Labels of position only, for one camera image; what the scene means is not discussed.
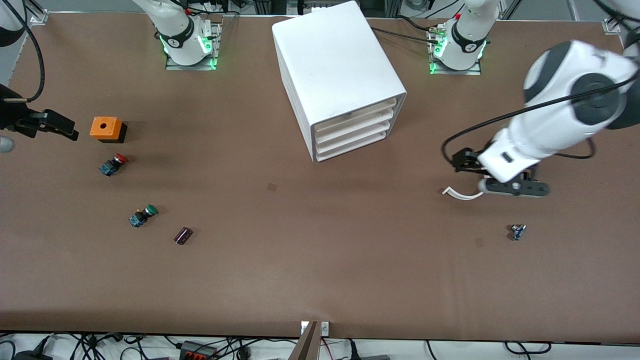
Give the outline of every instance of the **brown tabletop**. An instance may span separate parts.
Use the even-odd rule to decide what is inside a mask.
[[[442,141],[521,108],[546,48],[620,51],[618,37],[599,23],[499,22],[482,76],[437,76],[423,43],[377,34],[408,92],[395,128],[312,163],[278,71],[283,19],[236,19],[210,72],[165,71],[145,15],[53,14],[35,28],[47,84],[32,107],[81,135],[13,135],[0,156],[0,329],[295,336],[315,319],[333,337],[639,341],[640,127],[597,134],[592,160],[543,161],[544,199],[440,194],[477,183],[442,159]],[[37,83],[27,42],[10,86]],[[97,115],[124,120],[127,142],[91,138]],[[134,162],[106,177],[116,152]],[[147,204],[160,214],[131,227]],[[183,226],[195,233],[179,246]]]

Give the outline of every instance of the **small cylindrical object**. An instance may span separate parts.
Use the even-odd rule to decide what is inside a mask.
[[[193,231],[188,227],[183,227],[182,230],[175,236],[173,239],[176,244],[184,245],[187,242],[187,239],[191,237]]]
[[[136,211],[136,213],[133,214],[133,216],[129,218],[129,223],[133,227],[141,227],[142,225],[145,224],[145,222],[147,222],[147,220],[150,217],[152,217],[154,215],[157,215],[157,214],[158,214],[158,210],[156,209],[156,207],[151,205],[151,204],[149,204],[143,210]]]
[[[0,136],[0,152],[11,152],[15,148],[13,139],[6,136]]]
[[[102,172],[104,175],[112,176],[122,165],[125,165],[127,161],[128,160],[124,155],[116,154],[113,159],[107,160],[104,164],[102,164],[102,166],[100,167],[100,172]]]

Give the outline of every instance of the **red cable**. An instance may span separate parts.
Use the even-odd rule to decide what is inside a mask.
[[[329,358],[331,360],[333,360],[333,355],[331,355],[331,350],[329,349],[329,344],[326,343],[325,339],[322,339],[322,342],[324,343],[324,348],[326,349],[326,351],[329,353]]]

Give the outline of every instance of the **white box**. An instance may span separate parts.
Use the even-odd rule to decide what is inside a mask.
[[[387,137],[406,90],[354,1],[272,30],[282,82],[313,161]]]

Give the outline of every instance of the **orange box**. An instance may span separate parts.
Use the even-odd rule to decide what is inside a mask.
[[[124,143],[127,125],[117,117],[96,116],[89,135],[104,143]]]

